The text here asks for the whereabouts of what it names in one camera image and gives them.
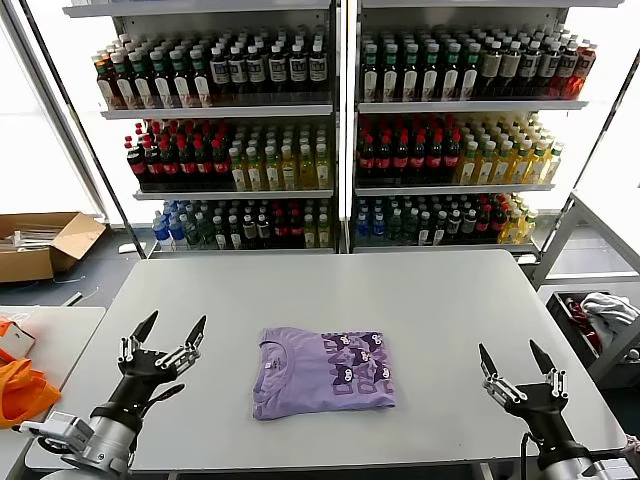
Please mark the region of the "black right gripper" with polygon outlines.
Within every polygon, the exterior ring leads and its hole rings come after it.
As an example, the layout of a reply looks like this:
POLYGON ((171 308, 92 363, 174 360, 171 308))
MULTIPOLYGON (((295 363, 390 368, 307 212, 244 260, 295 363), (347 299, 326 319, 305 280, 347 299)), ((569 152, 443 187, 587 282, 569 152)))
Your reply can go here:
POLYGON ((523 419, 534 437, 539 459, 569 459, 576 457, 576 442, 562 417, 568 403, 567 372, 558 369, 550 355, 533 339, 529 346, 546 383, 516 387, 501 376, 485 346, 479 344, 481 369, 485 376, 483 388, 506 411, 523 419))

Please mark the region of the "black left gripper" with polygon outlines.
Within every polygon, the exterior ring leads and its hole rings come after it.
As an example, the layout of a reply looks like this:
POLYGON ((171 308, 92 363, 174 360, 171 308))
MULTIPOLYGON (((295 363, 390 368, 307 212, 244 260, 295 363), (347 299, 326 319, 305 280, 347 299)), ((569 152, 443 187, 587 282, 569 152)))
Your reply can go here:
POLYGON ((176 384, 154 395, 156 389, 175 382, 179 374, 191 368, 200 358, 199 346, 204 339, 207 316, 202 315, 185 342, 169 353, 140 349, 148 338, 159 311, 154 310, 140 322, 133 333, 119 343, 118 368, 122 378, 106 403, 111 416, 145 416, 158 402, 181 393, 183 384, 176 384))

